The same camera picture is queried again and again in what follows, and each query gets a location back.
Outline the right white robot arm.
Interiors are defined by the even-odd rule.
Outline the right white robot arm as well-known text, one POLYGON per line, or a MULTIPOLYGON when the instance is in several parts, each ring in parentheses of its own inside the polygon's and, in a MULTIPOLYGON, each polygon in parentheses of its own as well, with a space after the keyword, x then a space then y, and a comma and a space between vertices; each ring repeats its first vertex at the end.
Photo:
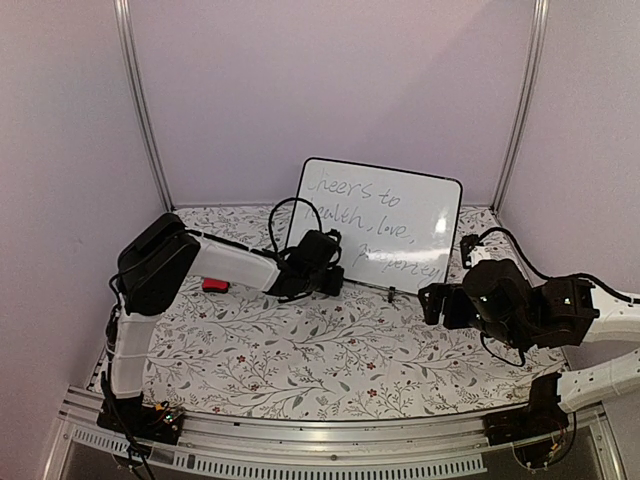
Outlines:
MULTIPOLYGON (((419 290, 425 321, 448 330, 475 329, 520 355, 536 347, 560 348, 604 341, 639 341, 639 302, 585 275, 553 277, 534 287, 509 259, 483 259, 459 284, 419 290)), ((517 427, 537 436, 555 420, 639 387, 639 352, 633 350, 583 370, 535 379, 517 427)))

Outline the left aluminium frame post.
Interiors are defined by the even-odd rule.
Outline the left aluminium frame post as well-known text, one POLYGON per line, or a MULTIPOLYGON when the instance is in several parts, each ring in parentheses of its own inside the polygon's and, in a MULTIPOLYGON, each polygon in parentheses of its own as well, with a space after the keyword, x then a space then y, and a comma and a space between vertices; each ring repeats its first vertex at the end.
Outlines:
POLYGON ((148 102, 144 92, 143 79, 135 45, 130 2, 127 0, 114 0, 113 5, 125 73, 151 175, 162 207, 166 211, 173 211, 175 205, 170 193, 165 169, 162 165, 159 147, 153 131, 148 102))

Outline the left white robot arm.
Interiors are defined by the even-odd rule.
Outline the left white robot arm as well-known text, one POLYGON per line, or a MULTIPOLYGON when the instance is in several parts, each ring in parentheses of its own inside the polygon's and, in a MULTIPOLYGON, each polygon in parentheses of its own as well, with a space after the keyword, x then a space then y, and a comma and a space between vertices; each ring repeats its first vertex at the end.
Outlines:
POLYGON ((116 296, 107 324, 109 359, 104 392, 116 399, 111 419, 128 434, 148 426, 148 412, 132 398, 142 393, 148 347, 159 318, 189 276, 240 284, 286 303, 319 292, 336 296, 343 285, 341 235, 307 231, 299 244, 257 250, 186 227, 165 213, 118 256, 109 286, 116 296))

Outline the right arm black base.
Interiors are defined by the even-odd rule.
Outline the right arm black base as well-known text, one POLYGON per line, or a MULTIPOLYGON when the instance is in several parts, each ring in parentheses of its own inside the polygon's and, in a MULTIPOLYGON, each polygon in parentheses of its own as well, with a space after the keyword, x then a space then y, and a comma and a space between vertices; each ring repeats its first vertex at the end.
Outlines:
POLYGON ((569 416, 560 408, 557 392, 560 373, 536 378, 530 387, 528 402, 521 407, 483 416, 483 433, 491 446, 509 444, 544 436, 540 442, 513 450, 516 461, 527 470, 548 468, 566 453, 565 434, 569 416))

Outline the white whiteboard black frame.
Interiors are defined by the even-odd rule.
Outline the white whiteboard black frame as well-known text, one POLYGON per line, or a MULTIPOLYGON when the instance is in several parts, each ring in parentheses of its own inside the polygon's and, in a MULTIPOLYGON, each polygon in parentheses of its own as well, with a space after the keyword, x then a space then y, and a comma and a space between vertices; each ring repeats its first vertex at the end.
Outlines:
POLYGON ((316 227, 335 229, 345 279, 415 294, 446 280, 462 194, 452 178, 309 158, 287 243, 316 227))

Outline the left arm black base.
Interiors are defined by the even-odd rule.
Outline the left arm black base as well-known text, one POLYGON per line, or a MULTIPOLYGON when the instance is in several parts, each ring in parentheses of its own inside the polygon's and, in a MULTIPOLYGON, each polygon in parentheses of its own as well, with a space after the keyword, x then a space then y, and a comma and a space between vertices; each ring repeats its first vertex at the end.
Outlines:
POLYGON ((162 402, 143 404, 143 396, 128 399, 105 399, 97 425, 136 439, 176 445, 182 433, 185 410, 162 402))

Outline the red whiteboard eraser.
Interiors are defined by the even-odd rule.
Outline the red whiteboard eraser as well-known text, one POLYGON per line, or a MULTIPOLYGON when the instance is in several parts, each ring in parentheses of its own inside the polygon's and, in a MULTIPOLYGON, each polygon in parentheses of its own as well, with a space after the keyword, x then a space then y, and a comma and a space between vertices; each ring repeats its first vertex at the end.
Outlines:
POLYGON ((227 293, 230 284, 226 281, 221 281, 212 278, 204 278, 202 282, 202 290, 208 293, 227 293))

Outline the aluminium front rail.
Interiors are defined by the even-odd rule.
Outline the aluminium front rail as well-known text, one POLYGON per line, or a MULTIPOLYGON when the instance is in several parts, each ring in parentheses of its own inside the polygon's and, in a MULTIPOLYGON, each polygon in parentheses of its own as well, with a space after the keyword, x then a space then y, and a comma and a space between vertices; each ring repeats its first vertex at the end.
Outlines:
POLYGON ((177 444, 147 443, 156 479, 626 479, 601 406, 563 435, 570 450, 535 471, 517 444, 490 445, 482 413, 293 421, 189 412, 177 444))

